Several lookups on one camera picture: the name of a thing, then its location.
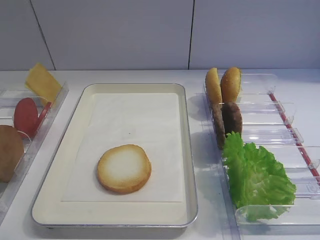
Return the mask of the brown meat patty left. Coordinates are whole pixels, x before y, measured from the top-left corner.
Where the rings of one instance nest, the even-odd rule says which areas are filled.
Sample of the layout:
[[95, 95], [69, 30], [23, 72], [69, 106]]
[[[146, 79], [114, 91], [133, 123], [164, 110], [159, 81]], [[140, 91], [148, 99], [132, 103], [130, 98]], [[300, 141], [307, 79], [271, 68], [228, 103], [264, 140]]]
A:
[[223, 122], [222, 110], [219, 104], [212, 105], [213, 123], [215, 127], [215, 134], [217, 146], [220, 150], [224, 148], [225, 144], [225, 126]]

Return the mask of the brown meat patty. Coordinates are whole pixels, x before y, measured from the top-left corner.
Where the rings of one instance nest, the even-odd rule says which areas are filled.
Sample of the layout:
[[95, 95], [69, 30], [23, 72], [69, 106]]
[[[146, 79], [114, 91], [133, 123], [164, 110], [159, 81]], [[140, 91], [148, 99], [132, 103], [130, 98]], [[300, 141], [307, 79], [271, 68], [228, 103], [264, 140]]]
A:
[[222, 119], [225, 133], [239, 133], [242, 135], [243, 119], [240, 108], [235, 102], [227, 102], [222, 106]]
[[219, 104], [212, 105], [213, 123], [215, 127], [215, 134], [217, 146], [220, 150], [224, 148], [225, 144], [225, 126], [223, 122], [222, 110]]

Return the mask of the green lettuce leaf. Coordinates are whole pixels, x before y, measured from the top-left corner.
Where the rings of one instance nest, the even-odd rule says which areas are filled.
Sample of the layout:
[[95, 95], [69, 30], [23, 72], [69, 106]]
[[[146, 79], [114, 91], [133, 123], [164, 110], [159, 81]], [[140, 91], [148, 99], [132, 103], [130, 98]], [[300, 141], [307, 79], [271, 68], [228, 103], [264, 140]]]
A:
[[247, 221], [276, 219], [294, 204], [296, 185], [265, 147], [244, 143], [238, 132], [231, 132], [222, 156], [232, 202], [237, 210], [245, 211]]

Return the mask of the red tomato slice right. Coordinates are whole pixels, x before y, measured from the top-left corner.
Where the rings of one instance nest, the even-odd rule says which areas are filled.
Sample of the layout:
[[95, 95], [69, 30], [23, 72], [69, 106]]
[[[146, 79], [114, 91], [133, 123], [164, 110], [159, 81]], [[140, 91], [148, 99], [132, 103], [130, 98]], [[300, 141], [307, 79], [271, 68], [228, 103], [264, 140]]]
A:
[[51, 105], [52, 103], [51, 102], [47, 102], [47, 104], [45, 105], [45, 107], [43, 108], [43, 110], [41, 111], [40, 115], [38, 116], [38, 119], [35, 123], [35, 126], [34, 126], [34, 132], [37, 132], [38, 131], [38, 128], [41, 126], [43, 120], [45, 119], [48, 111], [50, 110], [51, 108]]

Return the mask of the red tomato slice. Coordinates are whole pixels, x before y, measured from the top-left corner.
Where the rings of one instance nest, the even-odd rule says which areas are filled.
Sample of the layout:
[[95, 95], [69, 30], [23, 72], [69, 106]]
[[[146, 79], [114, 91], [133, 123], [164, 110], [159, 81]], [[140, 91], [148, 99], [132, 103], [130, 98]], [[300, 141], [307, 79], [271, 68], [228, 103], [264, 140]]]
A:
[[33, 138], [35, 125], [38, 120], [38, 110], [34, 100], [30, 97], [21, 99], [15, 107], [13, 124], [22, 138]]
[[38, 116], [38, 119], [35, 123], [35, 126], [34, 126], [34, 132], [37, 132], [38, 131], [38, 128], [41, 126], [43, 120], [45, 119], [48, 111], [50, 110], [51, 108], [51, 105], [52, 103], [51, 102], [47, 102], [47, 104], [45, 105], [45, 107], [43, 108], [43, 110], [41, 111], [40, 115]]

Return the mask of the orange cheese slice front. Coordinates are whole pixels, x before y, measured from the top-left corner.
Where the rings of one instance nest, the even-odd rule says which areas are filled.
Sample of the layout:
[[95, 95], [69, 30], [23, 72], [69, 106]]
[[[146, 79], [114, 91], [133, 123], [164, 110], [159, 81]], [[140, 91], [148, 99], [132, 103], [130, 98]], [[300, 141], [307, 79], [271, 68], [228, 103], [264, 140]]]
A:
[[33, 93], [41, 97], [42, 105], [45, 106], [47, 102], [53, 103], [62, 89], [61, 84], [41, 63], [37, 63], [29, 73], [33, 74]]

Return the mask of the yellow cheese slice behind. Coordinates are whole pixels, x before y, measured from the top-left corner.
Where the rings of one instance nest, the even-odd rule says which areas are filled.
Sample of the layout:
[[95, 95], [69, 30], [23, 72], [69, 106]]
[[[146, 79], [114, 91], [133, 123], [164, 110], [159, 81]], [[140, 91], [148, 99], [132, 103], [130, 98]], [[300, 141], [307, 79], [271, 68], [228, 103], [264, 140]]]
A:
[[33, 74], [29, 73], [26, 80], [25, 80], [24, 85], [27, 89], [29, 89], [30, 91], [33, 92], [34, 91], [33, 90], [33, 83], [34, 83], [34, 76], [33, 76]]

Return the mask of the red tomato slice left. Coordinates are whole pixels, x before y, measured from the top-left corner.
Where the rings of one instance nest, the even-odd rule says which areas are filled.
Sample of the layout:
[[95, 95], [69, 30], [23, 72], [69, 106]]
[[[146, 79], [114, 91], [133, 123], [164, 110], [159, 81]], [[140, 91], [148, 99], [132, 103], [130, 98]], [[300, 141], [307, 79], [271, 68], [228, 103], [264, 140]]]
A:
[[34, 100], [30, 97], [21, 99], [15, 107], [13, 124], [22, 138], [33, 138], [35, 125], [38, 120], [38, 110]]

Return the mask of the white paper tray liner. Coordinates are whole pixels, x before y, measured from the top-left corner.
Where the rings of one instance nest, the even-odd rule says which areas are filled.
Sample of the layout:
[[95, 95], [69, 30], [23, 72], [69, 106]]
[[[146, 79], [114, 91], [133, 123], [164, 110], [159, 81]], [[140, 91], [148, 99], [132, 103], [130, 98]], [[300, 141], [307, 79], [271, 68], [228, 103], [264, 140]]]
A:
[[[96, 93], [90, 119], [75, 132], [79, 141], [64, 202], [182, 202], [183, 154], [179, 100], [175, 93]], [[96, 166], [111, 148], [133, 144], [147, 154], [152, 172], [148, 182], [130, 194], [105, 190]]]

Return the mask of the cream rectangular metal tray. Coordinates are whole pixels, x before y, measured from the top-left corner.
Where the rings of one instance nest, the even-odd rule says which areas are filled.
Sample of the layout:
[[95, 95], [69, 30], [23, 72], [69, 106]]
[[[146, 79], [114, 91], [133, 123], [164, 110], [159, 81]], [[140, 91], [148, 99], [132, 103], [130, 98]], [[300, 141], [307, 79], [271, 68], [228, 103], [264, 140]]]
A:
[[[147, 183], [117, 194], [98, 182], [108, 150], [141, 147]], [[177, 83], [97, 83], [84, 88], [32, 207], [50, 227], [184, 228], [198, 215], [185, 89]]]

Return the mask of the bun top left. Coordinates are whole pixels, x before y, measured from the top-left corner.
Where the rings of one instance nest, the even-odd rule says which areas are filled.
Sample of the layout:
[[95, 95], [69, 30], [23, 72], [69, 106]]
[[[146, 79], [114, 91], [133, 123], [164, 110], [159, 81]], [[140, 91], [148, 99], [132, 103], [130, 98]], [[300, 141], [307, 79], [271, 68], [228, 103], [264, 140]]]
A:
[[220, 79], [218, 76], [218, 69], [216, 67], [211, 68], [207, 72], [205, 76], [205, 89], [212, 104], [220, 104], [223, 102]]

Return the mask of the sesame bun top right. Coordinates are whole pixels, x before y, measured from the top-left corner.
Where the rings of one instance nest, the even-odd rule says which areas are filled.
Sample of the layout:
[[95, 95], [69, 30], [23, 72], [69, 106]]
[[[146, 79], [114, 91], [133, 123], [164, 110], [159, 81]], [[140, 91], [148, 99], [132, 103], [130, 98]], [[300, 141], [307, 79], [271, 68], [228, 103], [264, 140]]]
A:
[[230, 67], [223, 74], [220, 82], [222, 100], [224, 103], [235, 103], [241, 89], [241, 70]]

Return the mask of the clear acrylic right food rack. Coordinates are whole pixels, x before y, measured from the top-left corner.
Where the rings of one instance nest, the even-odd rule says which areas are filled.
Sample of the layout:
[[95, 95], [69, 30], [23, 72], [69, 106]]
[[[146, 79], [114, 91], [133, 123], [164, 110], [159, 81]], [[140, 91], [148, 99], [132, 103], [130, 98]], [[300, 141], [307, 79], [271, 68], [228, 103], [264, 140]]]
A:
[[219, 104], [213, 83], [203, 88], [231, 238], [319, 239], [320, 148], [304, 145], [275, 75], [236, 79], [240, 90]]

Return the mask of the clear acrylic food rack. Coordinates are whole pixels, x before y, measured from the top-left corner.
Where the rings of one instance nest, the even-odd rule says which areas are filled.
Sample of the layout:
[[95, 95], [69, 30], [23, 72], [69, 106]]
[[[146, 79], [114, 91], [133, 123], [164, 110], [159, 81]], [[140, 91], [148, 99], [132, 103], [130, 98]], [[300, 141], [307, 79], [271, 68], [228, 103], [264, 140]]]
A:
[[240, 90], [219, 104], [213, 83], [203, 88], [231, 238], [319, 239], [320, 148], [304, 145], [275, 75], [236, 79]]
[[14, 111], [18, 102], [24, 98], [31, 98], [37, 107], [38, 115], [44, 115], [36, 130], [35, 137], [23, 139], [24, 154], [14, 169], [14, 174], [8, 183], [0, 184], [0, 220], [3, 221], [7, 212], [29, 171], [49, 129], [51, 128], [65, 98], [69, 92], [67, 82], [62, 84], [62, 89], [56, 95], [51, 106], [46, 109], [42, 105], [41, 97], [28, 90], [0, 90], [0, 123], [2, 125], [14, 125]]

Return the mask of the clear acrylic left food rack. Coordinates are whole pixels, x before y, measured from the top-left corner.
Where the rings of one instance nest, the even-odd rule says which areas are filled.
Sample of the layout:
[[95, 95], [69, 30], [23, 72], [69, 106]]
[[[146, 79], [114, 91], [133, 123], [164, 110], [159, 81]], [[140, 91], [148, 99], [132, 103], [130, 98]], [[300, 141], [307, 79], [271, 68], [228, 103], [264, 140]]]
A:
[[62, 84], [62, 89], [56, 95], [51, 106], [46, 109], [42, 105], [41, 97], [28, 90], [0, 90], [0, 123], [2, 125], [14, 125], [14, 111], [18, 102], [24, 98], [31, 98], [37, 107], [38, 115], [44, 115], [36, 130], [35, 137], [23, 139], [24, 154], [14, 169], [14, 174], [8, 183], [0, 184], [0, 220], [3, 221], [7, 212], [29, 171], [49, 129], [51, 128], [65, 98], [69, 92], [67, 82]]

